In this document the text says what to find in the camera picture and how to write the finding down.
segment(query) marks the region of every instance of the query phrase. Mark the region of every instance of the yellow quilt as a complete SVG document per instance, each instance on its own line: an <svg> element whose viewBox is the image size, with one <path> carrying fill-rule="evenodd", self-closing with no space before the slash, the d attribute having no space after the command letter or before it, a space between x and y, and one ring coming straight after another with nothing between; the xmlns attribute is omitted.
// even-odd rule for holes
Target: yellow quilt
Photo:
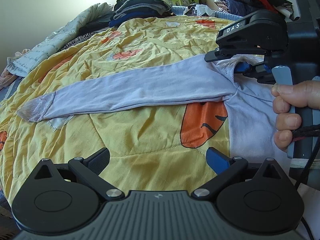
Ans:
<svg viewBox="0 0 320 240"><path fill-rule="evenodd" d="M214 50L218 30L229 23L212 17L133 19L43 61L0 103L0 187L9 203L41 158L66 163L102 147L110 150L111 159L100 176L126 194L130 189L192 191L212 179L215 173L205 160L208 147L229 154L223 103L82 114L61 130L46 121L27 122L17 110L28 100L77 81L171 64ZM52 69L66 58L71 59Z"/></svg>

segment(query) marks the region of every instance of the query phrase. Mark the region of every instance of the silver bolt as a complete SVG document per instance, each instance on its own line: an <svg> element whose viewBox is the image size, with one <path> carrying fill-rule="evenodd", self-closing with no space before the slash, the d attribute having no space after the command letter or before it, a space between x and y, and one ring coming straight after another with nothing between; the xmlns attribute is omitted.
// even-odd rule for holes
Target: silver bolt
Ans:
<svg viewBox="0 0 320 240"><path fill-rule="evenodd" d="M198 188L193 192L197 197L205 197L210 194L210 191L206 188Z"/></svg>
<svg viewBox="0 0 320 240"><path fill-rule="evenodd" d="M106 194L108 197L119 197L122 194L122 191L117 188L113 188L109 189Z"/></svg>

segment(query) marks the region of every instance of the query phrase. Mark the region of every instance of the human hand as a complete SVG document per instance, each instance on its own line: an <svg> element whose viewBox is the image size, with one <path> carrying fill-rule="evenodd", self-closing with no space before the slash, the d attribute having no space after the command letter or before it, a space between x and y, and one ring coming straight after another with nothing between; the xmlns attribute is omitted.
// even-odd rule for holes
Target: human hand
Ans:
<svg viewBox="0 0 320 240"><path fill-rule="evenodd" d="M320 81L304 81L294 86L275 84L271 93L276 97L273 100L273 111L278 114L278 132L274 135L274 142L280 150L286 151L292 141L291 131L301 125L300 115L288 113L290 105L320 109Z"/></svg>

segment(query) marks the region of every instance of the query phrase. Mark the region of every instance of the bed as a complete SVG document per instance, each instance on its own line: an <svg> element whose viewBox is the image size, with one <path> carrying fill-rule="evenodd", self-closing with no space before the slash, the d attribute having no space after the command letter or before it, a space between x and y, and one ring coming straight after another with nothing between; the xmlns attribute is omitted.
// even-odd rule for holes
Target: bed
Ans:
<svg viewBox="0 0 320 240"><path fill-rule="evenodd" d="M174 10L179 14L184 8L174 6ZM12 203L41 158L66 163L73 157L86 158L102 147L109 149L111 159L100 176L126 194L130 189L192 191L214 177L205 152L215 147L229 155L228 119L209 120L216 126L215 134L203 132L198 119L208 118L208 111L221 111L219 103L83 114L59 125L26 122L17 116L17 110L33 98L77 81L206 53L217 47L218 30L231 20L187 16L132 19L53 54L3 90L0 134L5 135L5 143L0 152L0 187L8 202Z"/></svg>

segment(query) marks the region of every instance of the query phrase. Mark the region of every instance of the gray ribbed surface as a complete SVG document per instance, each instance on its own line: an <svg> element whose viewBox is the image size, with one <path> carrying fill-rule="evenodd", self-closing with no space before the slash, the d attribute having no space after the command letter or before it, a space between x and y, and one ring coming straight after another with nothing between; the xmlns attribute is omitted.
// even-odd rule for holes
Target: gray ribbed surface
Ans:
<svg viewBox="0 0 320 240"><path fill-rule="evenodd" d="M172 6L171 11L175 15L183 15L183 12L186 8L187 8L186 6ZM213 17L216 17L216 18L227 19L232 21L236 21L242 18L241 16L230 14L230 13L224 13L224 12L218 12L218 11L213 11L213 12L214 12Z"/></svg>
<svg viewBox="0 0 320 240"><path fill-rule="evenodd" d="M295 232L253 236L238 231L219 218L211 203L193 200L186 191L132 191L123 201L107 203L95 221L77 232L63 236L22 232L15 239L302 240Z"/></svg>

